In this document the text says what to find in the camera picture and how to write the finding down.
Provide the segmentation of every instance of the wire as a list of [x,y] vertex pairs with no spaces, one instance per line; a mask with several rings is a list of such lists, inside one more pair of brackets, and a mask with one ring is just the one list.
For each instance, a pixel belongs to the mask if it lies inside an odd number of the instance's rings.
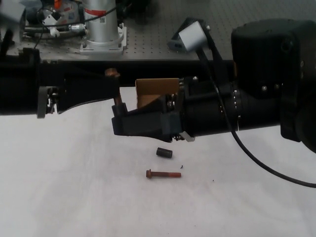
[[[214,51],[217,50],[216,47],[215,47],[215,43],[214,41],[212,42],[211,44],[211,50],[212,50],[212,53],[214,54]],[[203,50],[199,50],[197,51],[197,55],[201,61],[201,57],[206,57],[205,53]],[[242,141],[240,140],[240,138],[238,137],[236,131],[233,129],[232,127],[232,124],[229,120],[229,117],[227,115],[227,112],[226,112],[226,108],[225,108],[225,105],[224,105],[224,101],[223,101],[223,98],[222,98],[222,95],[218,89],[218,86],[216,84],[216,82],[214,81],[213,77],[212,77],[212,73],[211,73],[211,70],[209,67],[205,67],[205,71],[208,75],[208,77],[210,78],[211,80],[211,83],[212,85],[214,86],[215,88],[215,91],[216,91],[216,94],[217,94],[217,97],[218,97],[218,100],[219,100],[219,103],[220,103],[220,106],[222,107],[222,111],[224,113],[224,117],[225,117],[225,121],[226,121],[226,124],[227,124],[227,127],[229,129],[229,131],[231,132],[232,136],[234,137],[234,139],[236,140],[237,144],[240,146],[240,148],[257,164],[259,165],[261,168],[263,168],[264,170],[268,171],[269,173],[281,178],[281,179],[284,179],[286,181],[289,181],[291,183],[294,183],[294,184],[298,184],[298,185],[301,185],[301,186],[305,186],[305,187],[309,187],[309,188],[316,188],[316,184],[314,183],[308,183],[308,182],[304,182],[304,181],[301,181],[301,180],[298,180],[298,179],[294,179],[294,178],[291,178],[289,176],[286,176],[284,174],[281,174],[277,171],[275,171],[274,169],[268,167],[267,165],[265,165],[264,163],[262,163],[261,161],[259,161],[249,150],[248,148],[242,143]]]
[[[68,36],[60,36],[57,38],[54,37],[47,37],[47,38],[40,38],[38,37],[37,40],[64,40],[64,39],[70,39],[74,37],[79,37],[79,36],[84,36],[84,33],[77,33],[77,34],[71,34],[71,33],[64,33],[64,34],[69,34]],[[35,39],[35,37],[25,37],[26,39]]]
[[117,9],[117,7],[113,7],[111,10],[107,11],[106,13],[100,15],[100,16],[96,16],[96,17],[93,17],[93,18],[90,18],[90,19],[86,19],[84,20],[83,22],[74,22],[74,23],[65,23],[65,24],[59,24],[59,25],[46,25],[46,27],[62,27],[62,26],[70,26],[70,25],[77,25],[77,24],[82,24],[82,23],[86,23],[86,22],[89,22],[89,21],[94,21],[96,19],[99,19],[101,17],[104,17],[108,14],[110,14],[111,12],[115,11]]
[[36,17],[37,17],[37,19],[38,19],[38,22],[42,24],[42,29],[41,29],[41,35],[40,35],[40,37],[39,37],[38,41],[36,42],[36,44],[35,44],[35,46],[34,46],[33,49],[36,49],[36,47],[37,47],[38,44],[40,43],[40,39],[43,37],[43,34],[44,34],[44,27],[45,27],[45,25],[44,25],[44,24],[40,21],[40,19],[39,19],[39,12],[40,12],[40,11],[43,11],[43,9],[44,9],[44,7],[41,7],[41,8],[37,11],[37,13],[36,13]]

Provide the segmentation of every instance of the silver cylinder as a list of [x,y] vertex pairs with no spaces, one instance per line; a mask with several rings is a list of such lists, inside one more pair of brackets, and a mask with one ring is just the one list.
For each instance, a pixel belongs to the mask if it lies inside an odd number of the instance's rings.
[[84,24],[69,25],[69,31],[76,32],[76,33],[85,32],[85,25]]
[[[83,0],[86,20],[102,15],[116,6],[115,0]],[[117,11],[107,16],[86,23],[87,41],[91,44],[108,44],[118,42],[121,38],[118,31]]]

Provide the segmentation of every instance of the small screw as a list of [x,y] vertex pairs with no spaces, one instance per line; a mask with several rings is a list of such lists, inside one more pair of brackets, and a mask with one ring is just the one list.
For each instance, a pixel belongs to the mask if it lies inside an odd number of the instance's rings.
[[146,177],[151,179],[152,177],[169,177],[169,178],[181,178],[181,173],[169,173],[169,172],[152,172],[152,170],[146,170]]
[[170,100],[170,101],[167,102],[167,106],[168,106],[169,109],[173,109],[174,105],[175,105],[174,101]]

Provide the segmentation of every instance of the white label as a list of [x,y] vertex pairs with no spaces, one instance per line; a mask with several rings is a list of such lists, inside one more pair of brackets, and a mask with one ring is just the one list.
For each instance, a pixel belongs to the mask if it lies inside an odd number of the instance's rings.
[[[89,20],[89,19],[94,18],[94,17],[97,17],[97,16],[91,15],[91,14],[89,14],[89,13],[87,13],[87,12],[84,12],[84,18],[85,18],[86,20]],[[92,20],[92,21],[93,21],[93,22],[98,22],[98,23],[101,23],[101,24],[106,24],[106,23],[107,23],[107,20],[106,20],[106,17],[105,17],[105,16],[103,16],[103,17],[101,17],[101,18],[98,18],[98,19],[95,19],[95,20]]]

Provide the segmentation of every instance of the white table surface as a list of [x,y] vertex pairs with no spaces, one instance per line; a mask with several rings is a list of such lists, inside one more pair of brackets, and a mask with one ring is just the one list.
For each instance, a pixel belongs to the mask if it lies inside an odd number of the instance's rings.
[[[135,108],[134,88],[122,97]],[[267,173],[230,134],[170,144],[115,136],[112,104],[0,117],[1,237],[316,236],[315,189]],[[267,165],[316,182],[316,154],[279,127],[239,135]],[[158,146],[173,158],[158,158]],[[149,180],[150,168],[182,178]]]

